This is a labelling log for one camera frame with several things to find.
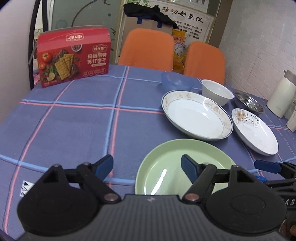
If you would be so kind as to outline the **framed chinese text poster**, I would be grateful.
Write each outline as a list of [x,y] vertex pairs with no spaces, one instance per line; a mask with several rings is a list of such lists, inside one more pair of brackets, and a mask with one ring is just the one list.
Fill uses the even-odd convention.
[[164,15],[167,15],[178,25],[179,30],[185,32],[186,48],[195,41],[209,42],[216,18],[201,11],[206,9],[206,7],[202,7],[201,1],[122,1],[115,34],[113,63],[118,63],[121,52],[124,17],[126,16],[123,6],[127,3],[140,4],[150,8],[158,6]]

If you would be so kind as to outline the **white thermos jug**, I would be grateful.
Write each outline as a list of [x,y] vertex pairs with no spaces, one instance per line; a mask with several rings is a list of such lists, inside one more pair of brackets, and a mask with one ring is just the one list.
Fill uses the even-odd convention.
[[285,115],[295,95],[295,74],[289,70],[284,72],[283,78],[266,104],[269,110],[279,118]]

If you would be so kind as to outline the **white ceramic bowl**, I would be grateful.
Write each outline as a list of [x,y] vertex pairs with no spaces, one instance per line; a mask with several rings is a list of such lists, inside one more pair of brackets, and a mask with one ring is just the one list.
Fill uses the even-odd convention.
[[202,84],[202,95],[216,102],[220,106],[226,105],[230,100],[234,99],[234,94],[224,85],[218,82],[203,79]]

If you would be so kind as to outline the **black cloth on box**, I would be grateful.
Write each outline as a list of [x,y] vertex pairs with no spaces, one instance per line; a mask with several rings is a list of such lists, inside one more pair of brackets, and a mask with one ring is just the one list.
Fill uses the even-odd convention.
[[167,25],[173,29],[179,29],[178,25],[167,15],[164,15],[158,6],[150,8],[140,4],[127,3],[123,6],[123,12],[128,17],[134,17],[141,20],[153,20],[158,23],[158,28],[162,27],[162,25]]

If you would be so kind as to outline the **blue plaid tablecloth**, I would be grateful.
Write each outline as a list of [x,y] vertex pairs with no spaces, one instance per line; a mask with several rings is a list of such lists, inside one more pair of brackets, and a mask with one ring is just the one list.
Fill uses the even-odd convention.
[[37,85],[1,124],[1,238],[23,228],[17,205],[53,164],[65,169],[114,158],[107,183],[134,192],[138,168],[156,146],[186,135],[162,111],[161,72],[112,65],[106,75]]

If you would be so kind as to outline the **right orange chair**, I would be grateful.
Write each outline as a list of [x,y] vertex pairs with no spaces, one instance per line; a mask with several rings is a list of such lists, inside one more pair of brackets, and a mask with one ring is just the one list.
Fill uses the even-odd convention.
[[224,54],[212,45],[197,41],[192,42],[186,54],[184,75],[224,84]]

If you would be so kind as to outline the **white tumbler cup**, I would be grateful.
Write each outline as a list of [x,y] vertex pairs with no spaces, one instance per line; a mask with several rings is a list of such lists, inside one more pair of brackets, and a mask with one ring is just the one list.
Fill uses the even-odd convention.
[[285,117],[287,119],[287,124],[286,124],[287,128],[292,132],[295,132],[295,129],[296,129],[295,103],[296,103],[296,100],[294,98],[285,113]]

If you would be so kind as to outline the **large floral white plate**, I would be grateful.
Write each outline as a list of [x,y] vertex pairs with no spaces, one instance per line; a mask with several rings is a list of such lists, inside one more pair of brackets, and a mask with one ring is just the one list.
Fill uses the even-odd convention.
[[190,91],[163,95],[162,109],[181,132],[198,140],[218,141],[229,137],[233,123],[229,114],[213,100]]

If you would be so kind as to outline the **left orange chair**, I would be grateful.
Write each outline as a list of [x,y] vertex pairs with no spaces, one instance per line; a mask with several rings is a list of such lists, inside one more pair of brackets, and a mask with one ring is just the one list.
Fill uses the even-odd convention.
[[168,33],[150,29],[129,32],[118,59],[119,65],[172,71],[174,39]]

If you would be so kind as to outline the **small floral white plate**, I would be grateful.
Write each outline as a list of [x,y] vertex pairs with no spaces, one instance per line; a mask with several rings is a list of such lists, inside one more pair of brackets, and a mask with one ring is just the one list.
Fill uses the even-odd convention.
[[235,108],[231,112],[234,129],[250,149],[272,156],[278,152],[278,141],[269,126],[250,111]]

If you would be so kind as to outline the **orange chair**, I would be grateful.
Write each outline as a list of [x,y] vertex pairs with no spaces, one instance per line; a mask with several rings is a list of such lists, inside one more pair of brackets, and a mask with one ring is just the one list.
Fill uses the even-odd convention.
[[192,42],[186,54],[184,75],[224,84],[224,54],[212,45],[197,41]]
[[118,59],[119,65],[172,71],[174,39],[168,33],[150,29],[129,32]]

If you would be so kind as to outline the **yellow snack bag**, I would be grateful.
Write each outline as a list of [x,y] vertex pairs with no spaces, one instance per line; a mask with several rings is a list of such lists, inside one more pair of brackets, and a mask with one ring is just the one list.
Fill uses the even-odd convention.
[[184,58],[185,58],[185,32],[177,29],[172,29],[171,33],[174,39],[174,60],[173,70],[177,73],[183,74],[184,72]]

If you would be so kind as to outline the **green plate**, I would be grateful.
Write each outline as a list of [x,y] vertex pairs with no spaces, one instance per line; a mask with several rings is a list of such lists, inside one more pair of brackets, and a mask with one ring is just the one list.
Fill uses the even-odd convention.
[[188,138],[165,142],[155,147],[142,161],[135,181],[137,195],[178,195],[192,185],[181,167],[181,157],[188,154],[199,164],[213,164],[230,169],[235,163],[217,147]]

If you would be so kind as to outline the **stainless steel bowl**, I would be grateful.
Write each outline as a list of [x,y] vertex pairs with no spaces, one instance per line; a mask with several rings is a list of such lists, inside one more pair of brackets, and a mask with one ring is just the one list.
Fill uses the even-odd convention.
[[234,102],[238,108],[250,111],[256,115],[265,113],[263,106],[246,92],[235,91],[234,95]]

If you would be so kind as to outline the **translucent blue plastic bowl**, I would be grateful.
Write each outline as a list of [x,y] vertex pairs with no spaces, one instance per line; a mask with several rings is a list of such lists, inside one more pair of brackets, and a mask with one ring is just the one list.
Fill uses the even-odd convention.
[[194,81],[180,73],[164,71],[161,75],[162,87],[165,92],[172,90],[190,91],[194,87]]

